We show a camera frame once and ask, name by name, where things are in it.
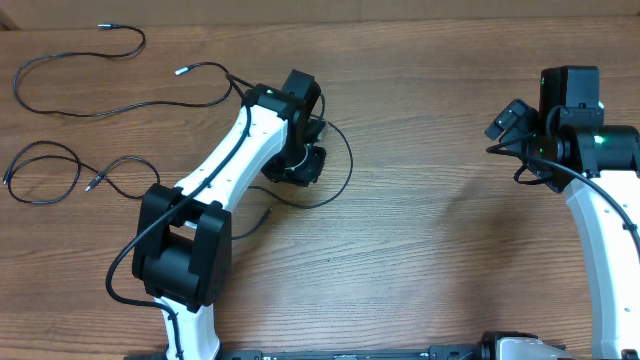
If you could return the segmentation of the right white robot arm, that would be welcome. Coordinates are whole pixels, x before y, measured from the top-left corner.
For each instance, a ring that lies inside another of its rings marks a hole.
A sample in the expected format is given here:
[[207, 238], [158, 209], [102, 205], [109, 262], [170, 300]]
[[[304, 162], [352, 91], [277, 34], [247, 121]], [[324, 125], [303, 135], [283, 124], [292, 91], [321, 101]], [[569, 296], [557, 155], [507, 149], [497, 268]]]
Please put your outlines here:
[[490, 154], [520, 160], [564, 195], [576, 224], [592, 307], [595, 359], [639, 356], [639, 132], [607, 125], [595, 66], [542, 70], [540, 101], [513, 100], [488, 126]]

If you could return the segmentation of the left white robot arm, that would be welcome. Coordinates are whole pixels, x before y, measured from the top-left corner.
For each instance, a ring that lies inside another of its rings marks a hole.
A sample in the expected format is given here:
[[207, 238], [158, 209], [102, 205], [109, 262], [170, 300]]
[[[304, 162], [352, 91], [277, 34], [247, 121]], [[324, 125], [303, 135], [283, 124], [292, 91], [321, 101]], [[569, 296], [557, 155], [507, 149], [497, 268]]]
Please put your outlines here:
[[248, 88], [235, 124], [204, 162], [174, 186], [144, 194], [132, 274], [164, 317], [161, 358], [217, 358], [213, 312], [231, 267], [234, 209], [259, 174], [302, 187], [318, 180], [325, 123], [312, 111], [322, 98], [314, 77], [298, 70], [279, 89]]

